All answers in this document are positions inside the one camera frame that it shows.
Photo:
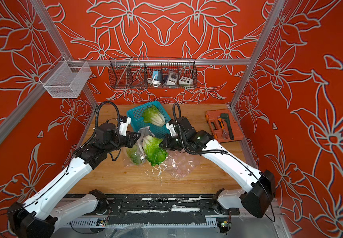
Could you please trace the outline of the clear zipper bag pink dots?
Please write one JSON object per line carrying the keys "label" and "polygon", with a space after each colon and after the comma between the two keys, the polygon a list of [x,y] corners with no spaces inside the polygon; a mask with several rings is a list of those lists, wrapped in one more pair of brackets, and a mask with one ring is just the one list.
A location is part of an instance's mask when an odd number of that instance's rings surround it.
{"label": "clear zipper bag pink dots", "polygon": [[[154,135],[151,133],[149,126],[145,128],[141,128],[139,132],[141,133],[141,137],[136,142],[136,145],[138,145],[141,151],[143,152],[145,160],[141,165],[138,165],[138,167],[144,168],[146,164],[151,166],[151,163],[148,162],[146,158],[146,154],[142,147],[143,138],[148,135],[151,135],[154,137]],[[132,162],[128,158],[126,149],[127,148],[124,149],[124,156],[123,156],[124,166],[125,167],[137,166],[137,165],[132,164]],[[165,171],[176,179],[182,179],[186,177],[189,173],[191,173],[195,168],[199,167],[202,162],[201,157],[190,155],[186,153],[185,151],[182,151],[182,152],[167,151],[167,153],[168,153],[168,157],[163,163],[161,163],[160,165],[155,165],[153,167],[151,166],[152,168],[158,171],[158,175],[160,175],[162,171]]]}

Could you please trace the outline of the chinese cabbage small front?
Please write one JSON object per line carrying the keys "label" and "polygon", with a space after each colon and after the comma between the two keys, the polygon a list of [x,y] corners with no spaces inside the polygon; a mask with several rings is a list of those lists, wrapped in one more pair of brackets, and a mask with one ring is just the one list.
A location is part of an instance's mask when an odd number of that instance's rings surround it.
{"label": "chinese cabbage small front", "polygon": [[151,135],[143,138],[142,147],[146,154],[146,158],[148,162],[151,163],[152,167],[155,165],[160,165],[168,157],[167,151],[160,147],[162,142],[162,139],[153,137]]}

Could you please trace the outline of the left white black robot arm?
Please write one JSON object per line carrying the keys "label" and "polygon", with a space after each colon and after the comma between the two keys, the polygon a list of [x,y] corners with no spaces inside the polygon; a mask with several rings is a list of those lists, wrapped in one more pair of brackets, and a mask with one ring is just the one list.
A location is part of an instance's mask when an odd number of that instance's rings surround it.
{"label": "left white black robot arm", "polygon": [[96,212],[104,215],[111,211],[107,196],[97,189],[56,208],[61,199],[102,161],[108,157],[116,161],[112,152],[120,152],[123,147],[132,148],[141,136],[140,133],[127,131],[130,118],[121,116],[117,105],[111,101],[102,102],[97,107],[96,122],[106,104],[114,107],[117,123],[96,124],[91,137],[74,152],[62,172],[25,202],[15,202],[8,208],[10,228],[19,238],[49,238],[61,226],[84,214]]}

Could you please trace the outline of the chinese cabbage long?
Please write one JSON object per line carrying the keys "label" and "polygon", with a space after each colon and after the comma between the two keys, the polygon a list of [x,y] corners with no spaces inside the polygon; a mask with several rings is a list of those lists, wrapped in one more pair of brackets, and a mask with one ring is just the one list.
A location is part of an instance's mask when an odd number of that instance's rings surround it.
{"label": "chinese cabbage long", "polygon": [[132,148],[127,148],[126,153],[128,158],[134,165],[141,165],[145,160],[144,154],[138,145],[135,145]]}

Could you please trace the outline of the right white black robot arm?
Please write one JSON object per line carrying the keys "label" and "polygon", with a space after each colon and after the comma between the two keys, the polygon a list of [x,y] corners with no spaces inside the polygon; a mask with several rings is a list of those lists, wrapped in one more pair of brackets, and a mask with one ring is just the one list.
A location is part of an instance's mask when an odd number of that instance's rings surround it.
{"label": "right white black robot arm", "polygon": [[230,175],[240,189],[222,189],[217,194],[216,203],[224,208],[244,208],[256,218],[263,218],[272,209],[275,198],[275,177],[272,172],[264,172],[243,162],[226,150],[206,131],[196,131],[186,117],[181,116],[180,106],[172,106],[173,119],[166,127],[166,135],[160,146],[167,150],[184,150],[191,155],[200,155],[219,166]]}

